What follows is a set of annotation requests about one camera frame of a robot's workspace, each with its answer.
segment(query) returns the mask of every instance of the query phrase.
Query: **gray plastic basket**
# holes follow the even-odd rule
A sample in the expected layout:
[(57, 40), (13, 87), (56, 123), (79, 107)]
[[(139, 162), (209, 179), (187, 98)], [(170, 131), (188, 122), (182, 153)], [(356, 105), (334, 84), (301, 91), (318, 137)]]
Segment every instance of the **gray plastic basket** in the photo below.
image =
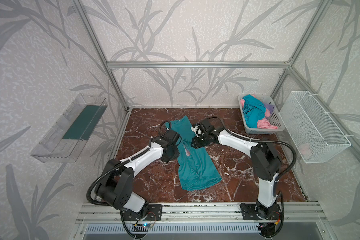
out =
[(275, 106), (273, 113), (271, 114), (271, 116), (269, 116), (268, 120), (272, 125), (278, 126), (278, 129), (263, 129), (263, 128), (248, 127), (247, 123), (245, 122), (245, 119), (244, 119), (243, 108), (241, 107), (241, 104), (240, 104), (240, 99), (247, 95), (248, 94), (241, 94), (237, 97), (239, 100), (239, 108), (241, 111), (241, 117), (243, 118), (244, 128), (245, 128), (246, 133), (248, 133), (248, 134), (273, 134), (275, 132), (283, 131), (285, 129), (284, 123), (281, 120), (281, 116), (279, 114), (279, 111), (276, 108), (275, 103), (273, 102), (273, 99), (269, 96), (265, 96), (265, 95), (261, 95), (261, 94), (256, 94), (255, 95), (256, 98), (259, 99), (262, 103), (267, 103), (267, 104), (271, 104), (271, 105)]

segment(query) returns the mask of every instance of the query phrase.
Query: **leaf pattern wallpaper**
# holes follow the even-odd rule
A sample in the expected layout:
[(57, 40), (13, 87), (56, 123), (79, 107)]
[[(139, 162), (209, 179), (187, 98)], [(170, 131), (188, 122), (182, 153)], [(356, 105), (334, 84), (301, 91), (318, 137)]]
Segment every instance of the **leaf pattern wallpaper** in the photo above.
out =
[[(31, 157), (78, 93), (108, 102), (81, 156)], [(125, 114), (70, 1), (0, 0), (0, 239), (67, 239)]]
[[(83, 3), (108, 61), (285, 61), (319, 1)], [(269, 95), (282, 69), (113, 72), (131, 106), (235, 107), (234, 96), (241, 93)]]
[[(360, 0), (332, 1), (293, 67), (360, 142)], [(278, 108), (298, 90), (288, 77)], [(291, 141), (286, 132), (278, 137)], [(360, 163), (351, 151), (322, 164), (297, 163), (305, 193), (320, 202), (338, 239), (360, 239)]]

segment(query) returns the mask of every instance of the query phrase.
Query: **blue clothing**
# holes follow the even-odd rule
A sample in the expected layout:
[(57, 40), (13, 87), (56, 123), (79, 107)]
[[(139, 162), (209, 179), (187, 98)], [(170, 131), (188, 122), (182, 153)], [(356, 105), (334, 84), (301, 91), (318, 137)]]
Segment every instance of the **blue clothing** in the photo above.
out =
[(264, 118), (265, 106), (252, 95), (247, 95), (243, 98), (245, 100), (243, 106), (243, 114), (245, 123), (250, 128), (257, 128), (257, 122)]
[(187, 191), (206, 189), (221, 181), (221, 176), (213, 164), (205, 148), (191, 147), (192, 138), (196, 134), (191, 130), (192, 124), (187, 116), (171, 121), (172, 130), (180, 134), (182, 141), (178, 146), (180, 156), (179, 180), (182, 189)]

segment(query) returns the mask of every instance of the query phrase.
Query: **teal fabric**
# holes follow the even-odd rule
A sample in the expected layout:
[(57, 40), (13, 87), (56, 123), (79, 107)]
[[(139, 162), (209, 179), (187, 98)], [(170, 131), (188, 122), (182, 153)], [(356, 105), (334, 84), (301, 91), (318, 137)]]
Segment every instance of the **teal fabric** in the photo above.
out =
[(245, 123), (250, 128), (257, 128), (257, 122), (265, 117), (265, 106), (252, 95), (247, 95), (243, 98), (245, 100), (243, 106), (243, 114)]
[[(191, 130), (192, 124), (188, 117), (184, 116), (180, 120), (171, 121), (171, 124), (171, 129), (178, 132), (182, 137), (178, 146), (180, 156), (177, 158), (182, 189), (187, 191), (206, 189), (220, 182), (221, 176), (205, 148), (195, 149), (191, 147), (192, 138), (196, 135)], [(187, 156), (185, 149), (190, 153), (189, 156)]]

